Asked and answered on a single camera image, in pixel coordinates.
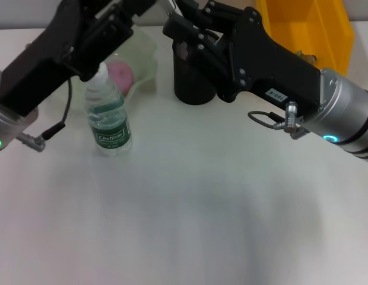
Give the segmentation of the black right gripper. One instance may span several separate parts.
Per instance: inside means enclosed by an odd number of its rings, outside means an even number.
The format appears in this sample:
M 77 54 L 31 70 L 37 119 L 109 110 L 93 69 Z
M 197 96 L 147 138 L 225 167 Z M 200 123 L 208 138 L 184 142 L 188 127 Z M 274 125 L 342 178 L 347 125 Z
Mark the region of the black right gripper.
M 216 1 L 199 9 L 193 0 L 178 0 L 177 6 L 183 16 L 170 13 L 163 27 L 163 34 L 173 40 L 176 97 L 216 96 L 210 80 L 217 77 L 213 52 L 219 37 L 208 31 L 212 30 L 232 32 L 227 48 L 230 81 L 218 90 L 221 100 L 231 103 L 247 91 L 280 109 L 294 101 L 299 116 L 318 110 L 320 71 L 273 41 L 256 9 L 242 10 Z

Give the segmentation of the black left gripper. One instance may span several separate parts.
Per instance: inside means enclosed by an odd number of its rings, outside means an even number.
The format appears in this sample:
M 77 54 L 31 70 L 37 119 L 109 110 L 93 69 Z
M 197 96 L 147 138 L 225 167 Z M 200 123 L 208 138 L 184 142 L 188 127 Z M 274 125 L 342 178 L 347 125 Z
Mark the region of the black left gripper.
M 119 1 L 94 18 L 107 1 L 61 1 L 44 32 L 3 70 L 0 105 L 27 116 L 74 74 L 88 81 L 133 35 L 133 16 L 143 15 L 155 3 Z

